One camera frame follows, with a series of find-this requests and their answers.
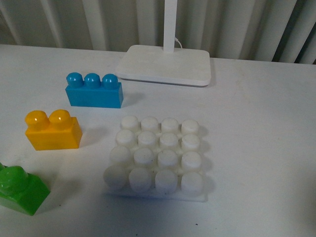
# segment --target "blue toy block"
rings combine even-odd
[[[71,106],[120,108],[123,102],[122,84],[118,77],[106,74],[100,81],[95,73],[85,76],[70,73],[67,76],[66,93]]]

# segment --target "white block stud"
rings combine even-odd
[[[178,178],[171,170],[159,171],[155,176],[156,190],[160,194],[171,194],[177,189]]]
[[[153,151],[147,147],[139,148],[134,153],[134,162],[140,167],[151,167],[155,162]]]
[[[193,119],[183,121],[181,124],[181,132],[183,135],[186,134],[198,134],[199,124]]]
[[[178,166],[178,155],[173,150],[163,150],[159,152],[158,166],[160,168],[176,169]]]
[[[157,137],[153,132],[143,131],[138,135],[138,146],[154,148],[157,143]]]
[[[162,149],[175,150],[178,148],[178,136],[171,132],[166,132],[160,136],[159,144]]]
[[[134,168],[129,174],[129,184],[136,193],[143,193],[149,190],[152,185],[150,172],[141,167]]]
[[[133,132],[140,130],[140,122],[138,121],[138,118],[133,115],[127,115],[122,118],[120,125],[122,129],[128,129]]]
[[[109,190],[117,191],[127,182],[127,173],[122,166],[112,165],[104,171],[103,179]]]
[[[159,122],[155,117],[146,117],[141,121],[142,131],[159,132]]]
[[[136,145],[136,137],[132,131],[125,129],[117,133],[116,142],[120,146],[132,148]]]
[[[203,178],[199,173],[188,172],[182,176],[181,190],[189,196],[198,196],[203,191]]]
[[[179,132],[179,122],[174,118],[165,118],[161,122],[161,131],[177,134]]]
[[[198,151],[200,147],[200,139],[194,134],[187,134],[182,138],[181,147],[184,152]]]
[[[114,147],[110,152],[110,159],[117,164],[127,166],[133,162],[129,148],[125,146]]]
[[[202,159],[197,152],[185,152],[181,159],[181,166],[184,171],[199,171],[202,166]]]

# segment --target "table surface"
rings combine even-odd
[[[316,236],[316,66],[210,59],[203,88],[122,82],[121,109],[71,107],[66,75],[114,73],[121,52],[0,45],[0,162],[51,189],[34,216],[0,206],[3,237]],[[32,110],[77,117],[79,149],[35,151]],[[208,201],[105,195],[120,119],[201,125]]]

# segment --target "building block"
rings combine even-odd
[[[82,131],[67,110],[56,110],[49,118],[44,111],[35,110],[26,115],[25,122],[25,135],[37,151],[79,148]]]
[[[0,205],[33,216],[49,194],[38,176],[0,163]]]
[[[118,77],[106,74],[100,81],[95,73],[85,76],[79,73],[67,76],[66,94],[71,106],[120,108],[123,102],[123,90]]]
[[[106,193],[143,198],[206,201],[199,124],[174,118],[121,120],[110,166],[104,171]]]

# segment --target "lamp base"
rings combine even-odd
[[[211,81],[209,53],[204,50],[133,45],[116,70],[122,79],[206,86]]]

